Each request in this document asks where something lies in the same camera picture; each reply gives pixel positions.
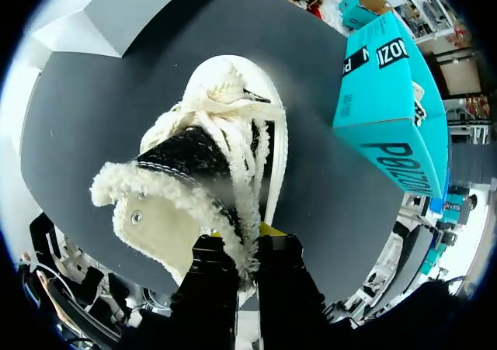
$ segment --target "desk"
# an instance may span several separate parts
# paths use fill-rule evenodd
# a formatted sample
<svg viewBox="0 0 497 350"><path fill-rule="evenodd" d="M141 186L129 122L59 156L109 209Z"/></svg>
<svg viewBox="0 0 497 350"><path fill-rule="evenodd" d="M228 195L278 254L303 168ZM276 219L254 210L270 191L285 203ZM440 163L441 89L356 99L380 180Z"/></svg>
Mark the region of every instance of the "desk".
<svg viewBox="0 0 497 350"><path fill-rule="evenodd" d="M114 235L113 208L94 207L89 187L104 161L137 155L198 64L242 55L271 76L287 108L290 148L274 226L298 235L328 301L346 298L381 253L402 192L333 136L345 49L344 36L286 0L173 0L121 59L52 54L26 116L23 178L86 253L137 284L176 291L161 265Z"/></svg>

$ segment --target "shoe eyelet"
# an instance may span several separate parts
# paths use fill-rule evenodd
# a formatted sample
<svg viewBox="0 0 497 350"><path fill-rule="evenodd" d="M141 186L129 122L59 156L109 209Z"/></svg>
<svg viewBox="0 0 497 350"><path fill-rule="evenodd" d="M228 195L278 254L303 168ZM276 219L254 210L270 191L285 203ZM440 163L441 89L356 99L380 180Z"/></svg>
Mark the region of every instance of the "shoe eyelet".
<svg viewBox="0 0 497 350"><path fill-rule="evenodd" d="M139 224L142 220L143 216L141 215L141 212L135 210L132 214L131 214L131 222L133 224Z"/></svg>

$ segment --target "shoe box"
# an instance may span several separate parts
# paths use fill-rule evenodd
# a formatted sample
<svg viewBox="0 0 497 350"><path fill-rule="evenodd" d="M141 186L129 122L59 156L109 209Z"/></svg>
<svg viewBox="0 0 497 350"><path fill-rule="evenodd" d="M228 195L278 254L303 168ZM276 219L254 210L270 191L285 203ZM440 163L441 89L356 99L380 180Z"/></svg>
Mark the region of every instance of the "shoe box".
<svg viewBox="0 0 497 350"><path fill-rule="evenodd" d="M333 130L404 191L443 197L445 109L421 52L392 12L347 40Z"/></svg>
<svg viewBox="0 0 497 350"><path fill-rule="evenodd" d="M339 3L344 26L360 29L390 11L385 0L342 0Z"/></svg>

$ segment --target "high-top sneaker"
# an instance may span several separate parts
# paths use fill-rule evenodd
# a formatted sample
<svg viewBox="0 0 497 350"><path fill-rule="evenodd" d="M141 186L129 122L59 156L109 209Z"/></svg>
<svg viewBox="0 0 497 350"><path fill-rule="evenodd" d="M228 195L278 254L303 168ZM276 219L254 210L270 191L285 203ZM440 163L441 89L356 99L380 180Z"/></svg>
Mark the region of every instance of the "high-top sneaker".
<svg viewBox="0 0 497 350"><path fill-rule="evenodd" d="M115 204L116 235L162 263L178 285L198 237L218 231L247 290L259 266L259 207L271 224L287 151L285 111L269 76L243 57L213 57L193 72L182 101L143 136L137 158L103 165L92 201Z"/></svg>

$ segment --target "shoelace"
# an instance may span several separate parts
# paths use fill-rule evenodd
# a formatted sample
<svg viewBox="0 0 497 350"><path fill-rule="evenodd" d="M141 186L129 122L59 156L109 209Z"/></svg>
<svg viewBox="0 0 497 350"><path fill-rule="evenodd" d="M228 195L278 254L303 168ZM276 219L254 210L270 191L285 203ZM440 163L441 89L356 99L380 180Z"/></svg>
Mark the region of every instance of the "shoelace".
<svg viewBox="0 0 497 350"><path fill-rule="evenodd" d="M163 113L143 136L140 153L150 150L188 126L203 127L228 160L241 221L244 245L256 248L259 236L259 193L269 134L266 121L285 118L280 106L254 100L245 92L242 76L231 65L223 82L187 90L183 100ZM259 131L259 144L252 153L252 121Z"/></svg>

